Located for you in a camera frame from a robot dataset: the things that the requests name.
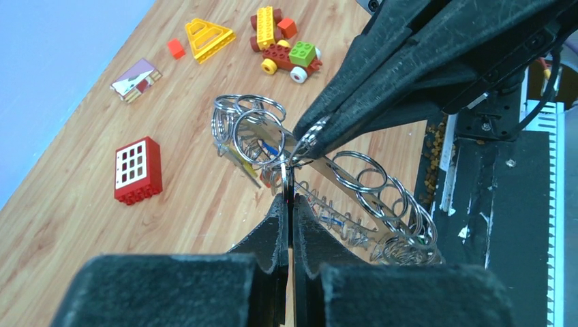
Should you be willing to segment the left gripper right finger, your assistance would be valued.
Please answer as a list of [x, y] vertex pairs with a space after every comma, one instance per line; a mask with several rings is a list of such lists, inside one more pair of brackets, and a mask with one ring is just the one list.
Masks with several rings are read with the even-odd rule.
[[379, 266], [353, 254], [292, 209], [297, 326], [514, 326], [504, 287], [477, 266]]

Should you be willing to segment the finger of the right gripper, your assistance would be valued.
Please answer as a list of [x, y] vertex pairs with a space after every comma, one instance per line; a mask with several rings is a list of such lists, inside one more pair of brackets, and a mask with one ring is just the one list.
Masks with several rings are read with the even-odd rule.
[[430, 72], [384, 63], [366, 76], [344, 61], [307, 109], [308, 127], [324, 121], [308, 155], [318, 159], [363, 134], [456, 113], [496, 82], [494, 67], [481, 60], [451, 61]]
[[[469, 44], [466, 37], [449, 28], [468, 3], [385, 1], [353, 39], [344, 61], [360, 65], [363, 76], [384, 63], [398, 62], [430, 72], [454, 59]], [[306, 110], [293, 133], [301, 137], [310, 128]]]

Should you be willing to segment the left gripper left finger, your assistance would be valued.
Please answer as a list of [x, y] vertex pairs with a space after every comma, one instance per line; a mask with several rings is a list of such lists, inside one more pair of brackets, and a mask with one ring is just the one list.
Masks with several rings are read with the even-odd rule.
[[280, 326], [286, 315], [288, 211], [223, 254], [99, 255], [72, 280], [53, 326]]

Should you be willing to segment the large grey toothed keyring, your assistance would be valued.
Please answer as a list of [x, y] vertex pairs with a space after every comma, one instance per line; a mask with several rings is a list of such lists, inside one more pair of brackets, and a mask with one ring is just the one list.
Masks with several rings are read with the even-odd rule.
[[[312, 159], [308, 152], [324, 122], [297, 138], [284, 127], [285, 118], [285, 108], [262, 95], [216, 97], [211, 132], [218, 154], [235, 165], [233, 156], [242, 157], [258, 175], [252, 182], [272, 194], [304, 196], [314, 219], [367, 262], [444, 262], [431, 215], [398, 178], [358, 151]], [[270, 155], [263, 141], [278, 155]]]

